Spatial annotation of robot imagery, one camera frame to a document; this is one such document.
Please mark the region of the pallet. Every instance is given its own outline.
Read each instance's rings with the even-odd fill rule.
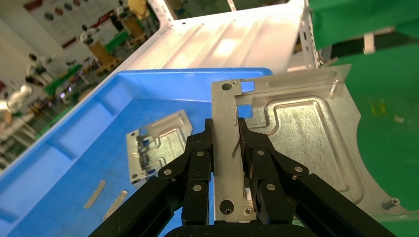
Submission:
[[[142,34],[139,37],[135,37],[133,39],[131,39],[130,41],[128,41],[128,49],[135,47],[136,45],[139,45],[141,43],[144,43],[146,41],[146,34]]]
[[[122,58],[118,57],[114,61],[106,65],[100,66],[100,68],[96,70],[96,75],[102,74],[104,72],[112,72],[119,64],[121,64],[121,62],[122,62]]]

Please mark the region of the metal sheet part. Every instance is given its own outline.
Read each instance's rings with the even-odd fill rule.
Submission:
[[[231,81],[213,83],[213,103],[223,98],[222,106],[213,105],[212,110],[215,140],[218,142],[218,137],[223,135],[238,136],[236,119],[228,117],[224,121],[222,128],[224,131],[228,129],[226,134],[217,127],[219,124],[215,118],[221,116],[224,119],[227,113],[235,115],[239,105],[251,105],[253,117],[246,119],[250,130],[267,134],[277,151],[307,166],[311,173],[319,175],[365,212],[406,212],[399,205],[390,210],[382,207],[381,204],[390,196],[369,174],[358,152],[356,130],[361,115],[344,84],[349,69],[350,65],[344,65],[236,80],[234,90],[227,91],[218,88]],[[240,86],[244,82],[253,82],[254,91],[241,93]],[[229,149],[236,144],[236,137],[223,140],[223,147]],[[237,198],[245,193],[245,189],[243,170],[240,170],[243,169],[242,164],[233,163],[231,158],[216,156],[216,151],[220,152],[217,145],[214,144],[215,219],[247,221],[245,215],[226,216],[219,211],[222,200]],[[233,159],[241,161],[240,154]],[[238,170],[234,171],[235,175],[223,171],[229,168]],[[232,185],[228,189],[224,185],[226,182]],[[245,208],[244,199],[243,195],[239,202],[233,201],[234,208]]]
[[[290,0],[286,4],[173,21],[163,0],[149,3],[161,27],[118,70],[266,67],[274,74],[284,73],[305,4],[304,0]],[[305,64],[302,61],[299,66],[305,68]]]
[[[241,94],[240,80],[212,84],[215,219],[229,222],[256,218],[254,213],[243,214],[245,208],[252,206],[252,203],[245,196],[243,163],[240,145],[237,146],[240,135],[234,97]],[[224,200],[234,204],[234,210],[228,215],[220,211]]]
[[[118,195],[117,199],[112,203],[111,207],[109,207],[108,211],[106,212],[105,216],[103,217],[103,220],[108,219],[117,209],[118,207],[124,202],[126,196],[128,195],[128,192],[125,190],[122,190],[121,193]]]
[[[186,138],[192,125],[184,110],[180,110],[146,127],[126,135],[131,183],[140,187],[145,178],[185,150]]]
[[[92,193],[92,196],[90,196],[89,200],[87,200],[86,204],[84,205],[84,208],[89,209],[96,201],[97,197],[99,196],[99,193],[102,191],[103,187],[105,186],[106,181],[101,180],[99,182],[99,185],[97,186],[96,190]]]

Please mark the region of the blue plastic bin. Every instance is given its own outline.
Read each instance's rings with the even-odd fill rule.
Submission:
[[[264,68],[145,70],[101,84],[0,176],[0,236],[87,236],[129,182],[125,135],[184,109],[192,133],[211,117],[211,83],[269,76]],[[84,204],[100,180],[105,187]],[[180,226],[180,213],[162,234]]]

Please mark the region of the green floor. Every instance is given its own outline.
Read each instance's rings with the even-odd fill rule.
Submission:
[[[340,58],[352,64],[346,85],[361,120],[361,157],[378,184],[409,211],[419,210],[419,45]],[[397,236],[419,236],[419,222],[383,223]]]

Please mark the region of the bolt head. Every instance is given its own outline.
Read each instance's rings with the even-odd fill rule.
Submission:
[[[165,169],[165,170],[163,171],[163,174],[165,174],[165,175],[170,175],[170,174],[171,174],[171,169]]]
[[[268,190],[275,190],[275,185],[273,185],[273,184],[267,184],[267,185],[266,185],[266,188],[267,188]]]
[[[294,168],[294,170],[295,171],[297,171],[297,172],[302,172],[303,170],[302,170],[302,168],[300,167],[300,166],[296,166],[295,168]]]
[[[201,187],[201,185],[199,185],[199,184],[197,184],[197,185],[194,185],[194,191],[200,191],[202,189],[202,187]]]

